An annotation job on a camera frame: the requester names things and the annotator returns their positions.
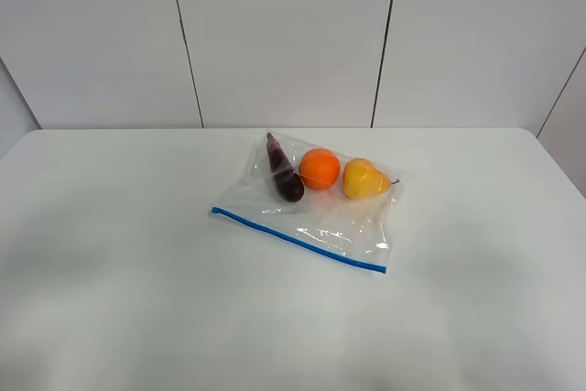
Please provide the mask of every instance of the orange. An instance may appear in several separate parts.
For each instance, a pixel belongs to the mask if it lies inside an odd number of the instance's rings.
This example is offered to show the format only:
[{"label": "orange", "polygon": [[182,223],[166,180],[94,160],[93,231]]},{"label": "orange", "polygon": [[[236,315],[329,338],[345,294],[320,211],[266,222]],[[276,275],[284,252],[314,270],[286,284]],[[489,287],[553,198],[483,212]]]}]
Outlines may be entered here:
[{"label": "orange", "polygon": [[299,164],[299,176],[313,190],[330,188],[340,175],[340,160],[325,148],[308,151]]}]

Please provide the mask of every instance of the plastic fruit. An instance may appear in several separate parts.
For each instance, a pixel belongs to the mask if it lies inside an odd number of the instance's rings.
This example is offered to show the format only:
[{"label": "plastic fruit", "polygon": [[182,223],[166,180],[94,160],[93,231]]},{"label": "plastic fruit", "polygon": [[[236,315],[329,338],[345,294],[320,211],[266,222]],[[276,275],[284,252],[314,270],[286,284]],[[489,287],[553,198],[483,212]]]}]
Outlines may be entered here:
[{"label": "plastic fruit", "polygon": [[353,159],[342,175],[342,190],[349,199],[358,200],[391,189],[391,179],[366,159]]},{"label": "plastic fruit", "polygon": [[266,153],[277,192],[286,201],[300,201],[305,191],[303,182],[271,133],[266,134]]},{"label": "plastic fruit", "polygon": [[299,175],[307,187],[326,190],[340,176],[340,160],[330,150],[314,148],[301,159]]}]

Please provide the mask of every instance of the panel seam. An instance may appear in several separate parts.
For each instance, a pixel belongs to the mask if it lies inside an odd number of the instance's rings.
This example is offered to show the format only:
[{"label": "panel seam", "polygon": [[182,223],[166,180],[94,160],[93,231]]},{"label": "panel seam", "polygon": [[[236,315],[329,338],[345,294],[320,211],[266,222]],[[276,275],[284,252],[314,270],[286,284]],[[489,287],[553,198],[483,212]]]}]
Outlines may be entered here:
[{"label": "panel seam", "polygon": [[536,138],[539,139],[539,135],[541,135],[541,132],[543,131],[543,128],[546,126],[546,124],[548,123],[548,119],[551,116],[551,114],[553,113],[553,109],[556,108],[556,105],[558,105],[558,101],[559,98],[561,98],[561,95],[564,93],[564,91],[566,90],[566,86],[568,86],[568,83],[570,82],[571,76],[574,74],[574,72],[576,71],[576,69],[578,68],[578,65],[580,64],[580,61],[582,60],[582,57],[584,56],[584,52],[586,52],[586,48],[584,48],[582,50],[582,53],[580,54],[580,57],[578,58],[578,61],[576,61],[576,64],[574,65],[574,69],[571,70],[570,72],[570,76],[568,77],[568,79],[566,80],[566,82],[564,83],[564,86],[561,88],[561,91],[559,92],[558,98],[556,98],[556,101],[553,103],[553,105],[551,106],[551,109],[549,109],[549,113],[548,116],[546,116],[546,120],[543,122],[543,125],[541,126],[541,128],[539,129],[539,131],[537,132],[537,136]]},{"label": "panel seam", "polygon": [[378,92],[381,86],[381,77],[383,75],[383,64],[385,62],[385,52],[386,52],[386,40],[388,38],[388,27],[391,23],[391,12],[393,10],[393,2],[395,0],[389,0],[388,3],[388,13],[386,15],[386,27],[385,27],[385,39],[383,40],[383,50],[381,51],[381,62],[378,66],[378,78],[376,79],[376,92],[374,93],[374,105],[373,105],[373,116],[370,120],[370,128],[374,126],[374,115],[376,114],[376,105],[378,103]]},{"label": "panel seam", "polygon": [[1,65],[0,69],[4,68],[5,74],[8,77],[8,81],[11,83],[10,85],[16,91],[16,95],[18,95],[18,99],[22,103],[25,110],[27,111],[28,116],[30,116],[31,121],[33,122],[33,124],[36,127],[35,129],[36,130],[42,129],[43,127],[41,127],[40,124],[38,123],[38,119],[35,116],[35,114],[33,113],[33,110],[30,108],[30,105],[28,105],[28,102],[27,102],[27,99],[25,98],[25,95],[23,95],[22,92],[20,91],[20,88],[18,87],[18,84],[16,84],[16,81],[15,81],[14,77],[12,76],[12,73],[10,73],[10,71],[8,70],[8,66],[6,66],[6,63],[4,63],[2,58],[0,58],[0,65]]},{"label": "panel seam", "polygon": [[205,128],[203,125],[203,116],[201,115],[200,97],[198,96],[198,89],[195,85],[195,76],[193,75],[193,66],[191,64],[190,48],[187,44],[187,37],[185,35],[185,27],[183,26],[183,17],[181,15],[181,7],[179,6],[179,0],[175,0],[177,4],[177,12],[179,14],[179,26],[181,28],[181,36],[183,37],[183,44],[185,45],[185,53],[187,54],[187,62],[190,65],[191,83],[193,84],[193,92],[195,93],[195,102],[198,105],[198,112],[200,113],[201,128]]}]

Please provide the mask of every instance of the white wall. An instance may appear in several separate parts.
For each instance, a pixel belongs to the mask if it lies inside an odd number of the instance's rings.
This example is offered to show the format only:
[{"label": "white wall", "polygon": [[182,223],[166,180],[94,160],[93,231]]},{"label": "white wall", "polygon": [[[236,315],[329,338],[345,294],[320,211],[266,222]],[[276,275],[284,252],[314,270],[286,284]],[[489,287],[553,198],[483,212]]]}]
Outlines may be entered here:
[{"label": "white wall", "polygon": [[208,126],[370,125],[389,0],[179,0]]},{"label": "white wall", "polygon": [[0,11],[0,55],[43,128],[201,126],[175,0]]},{"label": "white wall", "polygon": [[31,117],[18,88],[0,60],[0,157],[26,132],[35,130]]},{"label": "white wall", "polygon": [[586,196],[586,57],[582,56],[538,139]]},{"label": "white wall", "polygon": [[374,125],[536,134],[584,45],[584,0],[395,0]]}]

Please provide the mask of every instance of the ziplock bag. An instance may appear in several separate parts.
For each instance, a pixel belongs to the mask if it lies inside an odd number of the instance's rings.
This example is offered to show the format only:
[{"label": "ziplock bag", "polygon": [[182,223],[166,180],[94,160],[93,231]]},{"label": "ziplock bag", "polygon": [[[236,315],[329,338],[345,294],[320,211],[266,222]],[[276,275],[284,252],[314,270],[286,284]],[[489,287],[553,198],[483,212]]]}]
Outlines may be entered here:
[{"label": "ziplock bag", "polygon": [[[283,177],[283,167],[271,170],[267,139],[269,145],[272,139],[280,144],[282,153],[285,153],[293,167],[290,173],[299,173],[305,183],[301,184],[301,189],[298,188],[301,180],[289,181],[287,179],[293,179],[291,176]],[[307,163],[301,167],[301,171],[299,165],[304,155],[315,148],[320,147],[294,137],[267,132],[267,136],[263,136],[255,146],[245,174],[213,203],[212,213],[224,215],[245,226],[272,234],[348,265],[384,273],[391,251],[385,219],[388,208],[393,205],[402,190],[405,176],[396,169],[363,159],[354,161],[346,168],[353,159],[332,152],[340,161],[339,175],[336,179],[334,174],[326,185],[320,185],[318,182],[318,186],[324,187],[331,185],[335,180],[328,189],[313,190],[307,184],[311,184],[309,178],[315,178],[315,175],[310,176],[306,171],[311,170]],[[379,179],[379,175],[375,173],[380,171],[389,179],[388,182],[393,181],[393,184],[390,190],[381,194],[359,200],[350,199],[346,194],[353,195],[351,190],[355,193],[361,184],[360,181],[352,181],[353,170],[356,165],[362,166],[364,163],[373,166],[372,169],[366,170],[367,179]],[[283,179],[287,180],[286,184],[293,186],[292,195],[291,188],[279,187],[283,185]],[[296,191],[299,190],[303,195],[297,202],[291,202],[284,198],[283,190],[289,191],[285,193],[289,199],[296,199],[299,195]]]}]

